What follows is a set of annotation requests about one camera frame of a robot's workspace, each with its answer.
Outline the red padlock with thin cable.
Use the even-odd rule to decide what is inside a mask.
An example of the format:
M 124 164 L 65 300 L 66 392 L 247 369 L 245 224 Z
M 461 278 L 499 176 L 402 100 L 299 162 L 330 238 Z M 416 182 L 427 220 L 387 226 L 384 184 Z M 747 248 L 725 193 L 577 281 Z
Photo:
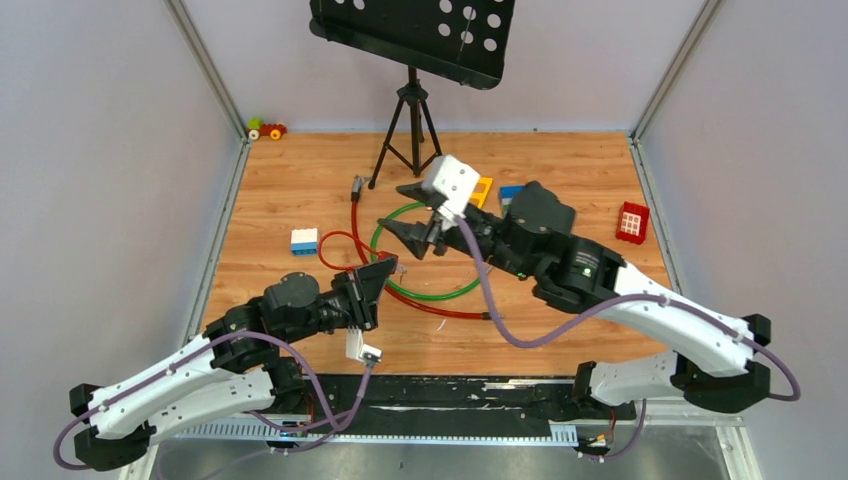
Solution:
M 336 246 L 342 239 L 352 244 L 353 256 L 349 252 L 344 253 L 344 248 Z M 317 243 L 316 255 L 323 266 L 334 271 L 352 271 L 374 261 L 398 259 L 397 254 L 373 248 L 354 233 L 345 230 L 324 233 Z

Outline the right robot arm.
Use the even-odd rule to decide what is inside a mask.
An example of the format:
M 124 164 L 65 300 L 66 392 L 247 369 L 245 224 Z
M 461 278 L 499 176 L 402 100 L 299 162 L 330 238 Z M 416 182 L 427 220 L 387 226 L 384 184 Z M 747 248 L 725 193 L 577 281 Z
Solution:
M 503 216 L 468 205 L 462 217 L 452 217 L 441 194 L 418 183 L 400 191 L 430 206 L 431 218 L 424 223 L 383 218 L 381 227 L 418 259 L 450 249 L 471 257 L 488 317 L 510 344 L 541 347 L 564 328 L 534 340 L 511 333 L 496 307 L 489 268 L 533 279 L 533 296 L 568 314 L 570 327 L 595 317 L 664 345 L 662 353 L 641 359 L 582 363 L 570 392 L 580 415 L 592 418 L 609 406 L 659 397 L 732 414 L 771 397 L 770 369 L 759 362 L 771 339 L 768 318 L 720 314 L 667 289 L 615 251 L 576 235 L 574 209 L 540 183 L 521 187 Z

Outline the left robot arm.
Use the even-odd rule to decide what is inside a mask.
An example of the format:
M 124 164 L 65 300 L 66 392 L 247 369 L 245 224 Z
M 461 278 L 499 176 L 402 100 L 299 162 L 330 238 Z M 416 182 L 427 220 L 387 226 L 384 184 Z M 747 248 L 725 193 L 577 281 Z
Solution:
M 378 303 L 396 267 L 396 258 L 385 256 L 337 273 L 328 290 L 307 273 L 289 273 L 142 372 L 109 386 L 74 387 L 73 418 L 60 435 L 72 439 L 75 461 L 65 460 L 55 443 L 55 463 L 72 471 L 117 469 L 190 427 L 271 407 L 293 413 L 306 398 L 321 407 L 318 427 L 327 435 L 346 430 L 357 408 L 332 409 L 294 343 L 344 332 L 347 357 L 364 366 L 354 398 L 361 404 L 382 358 L 363 335 L 378 324 Z

